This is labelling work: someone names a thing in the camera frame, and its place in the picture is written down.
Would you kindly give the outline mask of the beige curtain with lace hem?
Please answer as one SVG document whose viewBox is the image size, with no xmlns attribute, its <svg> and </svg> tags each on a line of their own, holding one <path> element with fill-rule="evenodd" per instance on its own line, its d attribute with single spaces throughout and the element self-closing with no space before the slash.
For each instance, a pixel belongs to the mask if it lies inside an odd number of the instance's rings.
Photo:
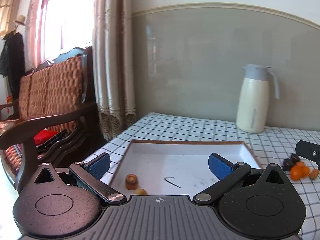
<svg viewBox="0 0 320 240">
<path fill-rule="evenodd" d="M 137 120 L 132 0 L 95 0 L 93 72 L 100 129 L 107 141 Z"/>
</svg>

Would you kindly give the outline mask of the white tray with brown rim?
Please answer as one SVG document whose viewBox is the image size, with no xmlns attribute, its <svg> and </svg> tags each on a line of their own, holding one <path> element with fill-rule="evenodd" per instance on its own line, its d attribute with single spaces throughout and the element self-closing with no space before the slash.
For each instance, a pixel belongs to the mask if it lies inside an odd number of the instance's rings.
<svg viewBox="0 0 320 240">
<path fill-rule="evenodd" d="M 232 163 L 244 162 L 252 168 L 262 165 L 249 147 L 240 141 L 147 141 L 130 142 L 119 165 L 109 170 L 108 185 L 129 197 L 125 186 L 128 174 L 138 178 L 138 186 L 149 195 L 193 197 L 218 181 L 209 170 L 208 159 L 217 153 Z"/>
</svg>

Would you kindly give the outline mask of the red cloth on sofa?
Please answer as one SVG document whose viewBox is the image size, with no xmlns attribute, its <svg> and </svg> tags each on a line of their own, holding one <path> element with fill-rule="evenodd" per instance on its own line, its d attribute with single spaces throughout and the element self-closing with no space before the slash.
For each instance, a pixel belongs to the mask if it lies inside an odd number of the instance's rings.
<svg viewBox="0 0 320 240">
<path fill-rule="evenodd" d="M 41 130 L 37 135 L 34 136 L 34 142 L 36 146 L 39 146 L 49 139 L 51 139 L 53 136 L 57 134 L 57 131 L 51 131 L 47 129 Z"/>
</svg>

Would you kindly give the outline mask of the cream thermos jug grey lid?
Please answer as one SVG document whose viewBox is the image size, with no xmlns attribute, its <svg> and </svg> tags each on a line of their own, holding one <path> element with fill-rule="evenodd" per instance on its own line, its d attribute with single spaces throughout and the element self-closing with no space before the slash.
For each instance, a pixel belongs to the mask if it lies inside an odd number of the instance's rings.
<svg viewBox="0 0 320 240">
<path fill-rule="evenodd" d="M 279 83 L 273 68 L 257 64 L 243 67 L 245 74 L 240 90 L 236 125 L 248 133 L 261 133 L 265 129 L 269 99 L 269 77 L 273 79 L 274 98 L 280 99 Z"/>
</svg>

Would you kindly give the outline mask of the beige hat on rack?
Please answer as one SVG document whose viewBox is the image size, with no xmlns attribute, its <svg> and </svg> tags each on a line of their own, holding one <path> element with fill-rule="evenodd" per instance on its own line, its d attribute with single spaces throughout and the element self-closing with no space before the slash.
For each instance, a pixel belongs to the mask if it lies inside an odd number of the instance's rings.
<svg viewBox="0 0 320 240">
<path fill-rule="evenodd" d="M 15 23 L 25 26 L 25 16 L 24 15 L 19 15 L 18 18 L 15 20 Z"/>
</svg>

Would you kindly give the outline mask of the small yellow-brown fruit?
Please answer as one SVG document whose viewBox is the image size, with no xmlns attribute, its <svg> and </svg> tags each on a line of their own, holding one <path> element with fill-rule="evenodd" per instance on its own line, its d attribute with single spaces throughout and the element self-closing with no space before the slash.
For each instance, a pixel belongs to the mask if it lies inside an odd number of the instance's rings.
<svg viewBox="0 0 320 240">
<path fill-rule="evenodd" d="M 135 190 L 136 195 L 141 195 L 141 196 L 147 196 L 148 193 L 144 189 L 136 189 Z"/>
</svg>

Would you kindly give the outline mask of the small orange kumquat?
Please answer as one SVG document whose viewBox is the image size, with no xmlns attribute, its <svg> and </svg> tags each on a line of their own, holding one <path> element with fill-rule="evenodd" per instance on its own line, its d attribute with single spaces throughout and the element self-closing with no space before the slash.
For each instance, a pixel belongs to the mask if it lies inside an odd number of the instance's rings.
<svg viewBox="0 0 320 240">
<path fill-rule="evenodd" d="M 304 162 L 299 161 L 290 170 L 290 177 L 293 181 L 298 181 L 309 176 L 310 168 Z"/>
</svg>

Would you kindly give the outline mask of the orange carrot-like chunk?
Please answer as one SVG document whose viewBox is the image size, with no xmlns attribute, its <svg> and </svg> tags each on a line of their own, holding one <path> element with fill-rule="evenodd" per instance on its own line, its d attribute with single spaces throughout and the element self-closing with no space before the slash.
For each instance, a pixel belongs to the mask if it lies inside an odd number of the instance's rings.
<svg viewBox="0 0 320 240">
<path fill-rule="evenodd" d="M 310 173 L 309 173 L 309 178 L 311 180 L 315 180 L 318 178 L 318 174 L 319 174 L 319 170 L 318 169 L 313 169 Z"/>
</svg>

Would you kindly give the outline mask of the dark wooden sofa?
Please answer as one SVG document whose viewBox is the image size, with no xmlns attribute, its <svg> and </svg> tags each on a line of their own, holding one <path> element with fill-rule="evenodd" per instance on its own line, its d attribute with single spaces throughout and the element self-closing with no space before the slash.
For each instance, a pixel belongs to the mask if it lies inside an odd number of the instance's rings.
<svg viewBox="0 0 320 240">
<path fill-rule="evenodd" d="M 74 48 L 20 80 L 18 112 L 1 122 L 1 162 L 21 192 L 42 163 L 67 167 L 103 146 L 95 101 L 93 50 Z M 41 130 L 57 131 L 36 146 Z"/>
</svg>

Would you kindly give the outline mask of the dark purple fruit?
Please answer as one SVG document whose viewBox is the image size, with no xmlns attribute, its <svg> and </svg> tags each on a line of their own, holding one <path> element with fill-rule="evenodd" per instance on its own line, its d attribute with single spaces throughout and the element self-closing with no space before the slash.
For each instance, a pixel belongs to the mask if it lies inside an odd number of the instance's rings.
<svg viewBox="0 0 320 240">
<path fill-rule="evenodd" d="M 290 171 L 297 162 L 300 161 L 300 157 L 297 154 L 291 154 L 291 156 L 283 161 L 283 170 Z"/>
</svg>

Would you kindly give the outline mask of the white black checked tablecloth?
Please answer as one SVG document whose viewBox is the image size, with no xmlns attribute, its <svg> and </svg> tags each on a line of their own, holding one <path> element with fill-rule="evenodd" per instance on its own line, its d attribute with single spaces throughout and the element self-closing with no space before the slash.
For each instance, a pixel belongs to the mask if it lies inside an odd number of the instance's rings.
<svg viewBox="0 0 320 240">
<path fill-rule="evenodd" d="M 267 126 L 260 134 L 241 131 L 229 121 L 195 119 L 182 116 L 149 113 L 101 146 L 84 159 L 89 162 L 103 152 L 111 156 L 111 169 L 102 181 L 109 183 L 131 140 L 163 141 L 243 141 L 265 167 L 269 163 L 281 164 L 294 153 L 298 141 L 319 144 L 318 131 Z"/>
</svg>

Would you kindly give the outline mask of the dark coat on rack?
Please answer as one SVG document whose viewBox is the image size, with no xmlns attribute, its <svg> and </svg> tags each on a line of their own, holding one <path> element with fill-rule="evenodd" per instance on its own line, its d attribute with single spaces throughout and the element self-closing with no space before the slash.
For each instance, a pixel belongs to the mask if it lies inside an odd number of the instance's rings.
<svg viewBox="0 0 320 240">
<path fill-rule="evenodd" d="M 23 36 L 11 31 L 3 40 L 5 44 L 1 52 L 1 75 L 8 78 L 12 98 L 16 100 L 20 91 L 20 79 L 25 74 Z"/>
</svg>

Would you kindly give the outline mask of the brown cut fruit piece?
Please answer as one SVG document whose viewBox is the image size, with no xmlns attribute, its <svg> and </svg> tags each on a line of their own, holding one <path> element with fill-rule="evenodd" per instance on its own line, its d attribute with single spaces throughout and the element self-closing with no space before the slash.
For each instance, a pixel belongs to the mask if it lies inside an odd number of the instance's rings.
<svg viewBox="0 0 320 240">
<path fill-rule="evenodd" d="M 125 178 L 125 186 L 132 191 L 138 189 L 138 177 L 135 174 L 128 174 Z"/>
</svg>

